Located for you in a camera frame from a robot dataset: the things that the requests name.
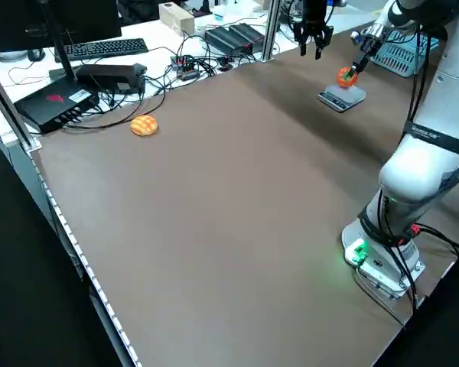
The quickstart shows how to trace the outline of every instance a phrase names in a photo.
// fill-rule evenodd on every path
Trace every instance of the brown table surface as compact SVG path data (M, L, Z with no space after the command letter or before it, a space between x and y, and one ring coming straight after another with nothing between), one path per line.
M42 138L34 159L144 365L365 366L395 335L339 238L377 190L412 81L369 65L366 100L332 111L316 95L355 52L339 34L319 61L310 46L170 92L150 138ZM459 187L424 220L459 241ZM429 293L452 257L418 246Z

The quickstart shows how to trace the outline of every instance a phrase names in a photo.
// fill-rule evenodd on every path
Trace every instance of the orange toy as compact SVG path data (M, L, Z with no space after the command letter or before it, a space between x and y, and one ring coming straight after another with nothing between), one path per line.
M357 73L353 74L352 76L348 76L350 71L349 67L342 67L337 74L337 83L342 88L348 88L352 86L357 81L359 75Z
M156 119L150 115L141 115L131 121L131 131L139 136L151 135L157 129Z

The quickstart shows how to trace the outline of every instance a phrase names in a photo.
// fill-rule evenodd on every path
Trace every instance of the blue basket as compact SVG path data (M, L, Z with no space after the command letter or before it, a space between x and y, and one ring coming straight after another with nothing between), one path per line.
M400 43L410 38L410 41L404 44ZM420 40L420 51L418 52L418 69L420 69L425 62L427 40L427 37L422 35ZM412 76L415 72L416 37L412 37L411 35L405 37L398 31L393 31L389 35L388 41L395 41L398 43L384 44L371 61L405 78ZM430 51L432 52L437 47L438 39L432 38Z

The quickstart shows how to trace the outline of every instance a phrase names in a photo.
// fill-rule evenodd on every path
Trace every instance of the digital scale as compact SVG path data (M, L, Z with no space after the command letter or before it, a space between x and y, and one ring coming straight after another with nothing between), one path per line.
M342 88L335 83L319 93L317 98L335 111L345 112L361 103L366 98L366 91L356 86Z

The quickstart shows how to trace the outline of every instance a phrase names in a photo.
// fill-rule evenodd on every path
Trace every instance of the green led light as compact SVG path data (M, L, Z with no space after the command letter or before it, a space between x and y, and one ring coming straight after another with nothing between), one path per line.
M351 259L353 263L362 264L367 258L365 250L366 242L363 239L356 239L345 251L347 258Z

